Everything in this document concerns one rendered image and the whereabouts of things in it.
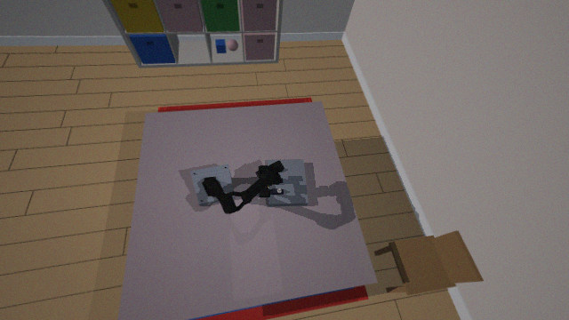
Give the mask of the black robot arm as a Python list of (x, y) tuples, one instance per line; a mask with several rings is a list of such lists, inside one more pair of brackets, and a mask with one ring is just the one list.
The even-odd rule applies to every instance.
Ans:
[[(247, 190), (243, 192), (232, 191), (225, 194), (221, 184), (216, 180), (216, 177), (204, 178), (203, 186), (208, 196), (217, 197), (225, 213), (233, 213), (241, 210), (245, 204), (249, 204), (252, 199), (258, 195), (266, 186), (272, 184), (278, 185), (281, 183), (281, 176), (279, 172), (284, 169), (280, 161), (270, 164), (268, 167), (262, 167), (257, 172), (258, 180), (253, 183)], [(232, 196), (241, 196), (243, 202), (236, 206)]]

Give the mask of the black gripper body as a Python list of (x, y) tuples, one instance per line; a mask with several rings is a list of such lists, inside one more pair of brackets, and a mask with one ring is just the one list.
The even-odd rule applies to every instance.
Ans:
[[(259, 166), (259, 169), (262, 167), (268, 167), (267, 165), (261, 165)], [(268, 189), (268, 186), (266, 186), (260, 193), (259, 193), (259, 197), (270, 197), (270, 189)]]

